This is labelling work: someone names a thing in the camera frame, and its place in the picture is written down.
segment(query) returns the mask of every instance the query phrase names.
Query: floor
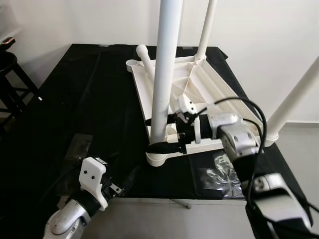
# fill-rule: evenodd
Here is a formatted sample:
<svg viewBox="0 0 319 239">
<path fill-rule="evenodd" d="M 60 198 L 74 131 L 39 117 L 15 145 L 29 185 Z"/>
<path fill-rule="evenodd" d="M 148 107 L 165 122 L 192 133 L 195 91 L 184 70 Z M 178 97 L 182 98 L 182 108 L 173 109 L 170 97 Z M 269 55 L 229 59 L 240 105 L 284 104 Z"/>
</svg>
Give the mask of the floor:
<svg viewBox="0 0 319 239">
<path fill-rule="evenodd" d="M 308 200 L 319 206 L 319 128 L 284 127 L 278 147 Z M 115 199 L 96 214 L 83 239 L 253 239 L 244 201 Z M 313 231 L 319 218 L 313 213 Z"/>
</svg>

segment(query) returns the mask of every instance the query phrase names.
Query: stool leg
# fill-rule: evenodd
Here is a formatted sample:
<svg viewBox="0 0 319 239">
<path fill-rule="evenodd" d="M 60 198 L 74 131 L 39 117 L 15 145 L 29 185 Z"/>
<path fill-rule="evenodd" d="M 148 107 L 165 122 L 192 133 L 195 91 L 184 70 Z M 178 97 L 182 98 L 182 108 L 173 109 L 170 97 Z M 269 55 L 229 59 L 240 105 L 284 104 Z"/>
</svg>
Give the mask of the stool leg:
<svg viewBox="0 0 319 239">
<path fill-rule="evenodd" d="M 22 101 L 22 99 L 20 99 L 18 93 L 14 90 L 14 88 L 5 76 L 0 78 L 0 87 L 3 87 L 5 91 L 8 92 L 8 94 L 11 96 L 14 102 L 20 107 L 21 110 L 25 108 L 24 102 Z"/>
<path fill-rule="evenodd" d="M 18 64 L 15 65 L 13 71 L 19 76 L 32 93 L 35 94 L 38 91 L 38 88 Z"/>
<path fill-rule="evenodd" d="M 9 96 L 8 92 L 6 92 L 2 87 L 0 87 L 0 100 L 4 103 L 7 109 L 12 113 L 12 115 L 17 118 L 20 116 L 21 111 L 19 110 L 16 103 Z"/>
</svg>

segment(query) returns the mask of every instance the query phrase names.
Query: black table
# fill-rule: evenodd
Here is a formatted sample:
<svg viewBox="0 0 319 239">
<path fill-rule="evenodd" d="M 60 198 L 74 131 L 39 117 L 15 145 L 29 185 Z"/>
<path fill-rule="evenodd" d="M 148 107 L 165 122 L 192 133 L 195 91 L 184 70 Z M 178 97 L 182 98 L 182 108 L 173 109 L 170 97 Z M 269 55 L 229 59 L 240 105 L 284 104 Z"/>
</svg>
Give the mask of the black table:
<svg viewBox="0 0 319 239">
<path fill-rule="evenodd" d="M 0 143 L 1 205 L 13 211 L 13 218 L 20 214 L 13 209 L 15 205 L 23 201 L 32 209 L 59 175 L 75 133 L 93 135 L 88 155 L 107 161 L 115 182 L 136 165 L 142 166 L 127 197 L 222 199 L 219 191 L 198 188 L 194 179 L 194 167 L 213 167 L 209 160 L 212 152 L 171 158 L 158 168 L 147 164 L 148 137 L 133 77 L 125 65 L 129 59 L 139 60 L 135 49 L 130 45 L 73 44 L 32 98 Z M 148 49 L 150 58 L 155 59 L 156 48 Z M 179 47 L 176 56 L 190 56 L 196 51 Z M 209 47 L 206 55 L 236 94 L 245 97 L 225 61 L 227 56 L 217 47 Z M 202 159 L 192 163 L 196 158 Z M 287 184 L 305 197 L 275 144 L 266 149 L 258 164 L 261 167 L 280 172 Z M 37 210 L 41 211 L 39 221 L 55 210 L 57 200 L 53 192 L 48 195 Z"/>
</svg>

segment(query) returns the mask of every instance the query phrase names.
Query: transparent plastic sheet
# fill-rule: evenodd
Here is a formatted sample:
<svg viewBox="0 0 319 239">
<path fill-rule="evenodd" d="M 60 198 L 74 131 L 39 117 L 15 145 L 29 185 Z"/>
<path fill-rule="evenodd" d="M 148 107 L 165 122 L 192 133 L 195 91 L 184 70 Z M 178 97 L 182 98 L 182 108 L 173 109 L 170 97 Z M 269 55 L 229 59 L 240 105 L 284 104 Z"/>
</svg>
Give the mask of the transparent plastic sheet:
<svg viewBox="0 0 319 239">
<path fill-rule="evenodd" d="M 78 165 L 87 155 L 92 142 L 92 135 L 77 133 L 73 136 L 61 167 L 61 173 Z M 80 190 L 80 167 L 70 171 L 55 186 L 57 196 L 68 196 Z"/>
<path fill-rule="evenodd" d="M 240 181 L 224 152 L 213 155 L 216 168 L 199 168 L 198 173 L 204 189 L 220 190 L 224 198 L 244 198 Z"/>
</svg>

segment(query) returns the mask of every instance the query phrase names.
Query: black wire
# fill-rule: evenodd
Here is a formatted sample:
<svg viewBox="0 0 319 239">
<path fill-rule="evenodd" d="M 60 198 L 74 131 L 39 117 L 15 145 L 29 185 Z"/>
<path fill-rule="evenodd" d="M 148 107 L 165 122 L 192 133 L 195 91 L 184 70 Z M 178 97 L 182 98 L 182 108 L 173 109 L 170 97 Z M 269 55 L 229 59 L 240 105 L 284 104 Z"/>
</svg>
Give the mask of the black wire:
<svg viewBox="0 0 319 239">
<path fill-rule="evenodd" d="M 258 105 L 256 105 L 254 102 L 252 102 L 251 100 L 249 100 L 247 98 L 228 97 L 228 98 L 224 98 L 224 99 L 218 100 L 214 104 L 217 105 L 217 104 L 219 104 L 221 102 L 229 101 L 229 100 L 241 100 L 243 102 L 246 102 L 246 103 L 252 105 L 257 110 L 257 112 L 259 113 L 259 115 L 261 117 L 261 120 L 262 120 L 262 123 L 263 123 L 263 133 L 262 133 L 262 135 L 260 135 L 260 137 L 261 137 L 260 147 L 259 147 L 258 153 L 256 154 L 256 160 L 254 162 L 253 173 L 252 173 L 251 179 L 248 182 L 247 205 L 258 216 L 262 217 L 263 219 L 265 219 L 266 221 L 270 222 L 273 225 L 276 225 L 276 226 L 281 227 L 281 228 L 285 228 L 287 230 L 290 230 L 290 231 L 295 232 L 295 233 L 300 234 L 300 235 L 304 235 L 304 236 L 307 236 L 307 237 L 315 237 L 315 238 L 319 239 L 319 235 L 317 235 L 317 234 L 313 234 L 313 233 L 310 233 L 310 232 L 303 232 L 303 231 L 295 229 L 293 227 L 290 227 L 290 226 L 283 225 L 281 223 L 275 222 L 275 221 L 271 220 L 270 218 L 265 217 L 261 212 L 256 210 L 256 207 L 252 203 L 251 192 L 252 192 L 253 181 L 255 179 L 255 171 L 256 171 L 256 166 L 257 166 L 257 159 L 261 155 L 261 153 L 263 152 L 263 149 L 265 147 L 265 141 L 266 141 L 266 135 L 267 135 L 267 120 L 266 120 L 266 117 L 265 117 L 263 111 L 258 107 Z"/>
<path fill-rule="evenodd" d="M 243 121 L 247 121 L 249 123 L 254 124 L 256 126 L 257 130 L 258 130 L 259 137 L 262 138 L 263 133 L 261 132 L 261 129 L 260 129 L 259 125 L 256 122 L 254 122 L 254 121 L 252 121 L 250 119 L 243 119 Z"/>
<path fill-rule="evenodd" d="M 42 195 L 42 197 L 40 198 L 39 202 L 35 205 L 35 208 L 37 208 L 45 199 L 45 197 L 49 194 L 49 192 L 51 191 L 51 189 L 63 178 L 65 177 L 67 174 L 69 174 L 71 171 L 73 171 L 74 169 L 78 168 L 79 165 L 74 165 L 72 167 L 70 167 L 68 170 L 66 170 L 64 173 L 60 174 L 60 176 L 55 179 L 55 181 L 50 185 L 50 187 L 45 191 L 45 193 Z"/>
<path fill-rule="evenodd" d="M 312 204 L 312 203 L 310 203 L 310 202 L 306 202 L 307 204 L 308 204 L 308 206 L 309 207 L 311 207 L 312 209 L 314 209 L 317 213 L 319 213 L 319 209 L 314 205 L 314 204 Z"/>
<path fill-rule="evenodd" d="M 299 200 L 302 201 L 303 203 L 307 204 L 309 207 L 311 207 L 312 209 L 314 209 L 317 213 L 319 213 L 319 209 L 312 203 L 308 202 L 305 198 L 302 198 L 298 193 L 296 193 L 294 190 L 292 190 L 289 187 L 290 191 L 295 195 L 295 197 Z"/>
</svg>

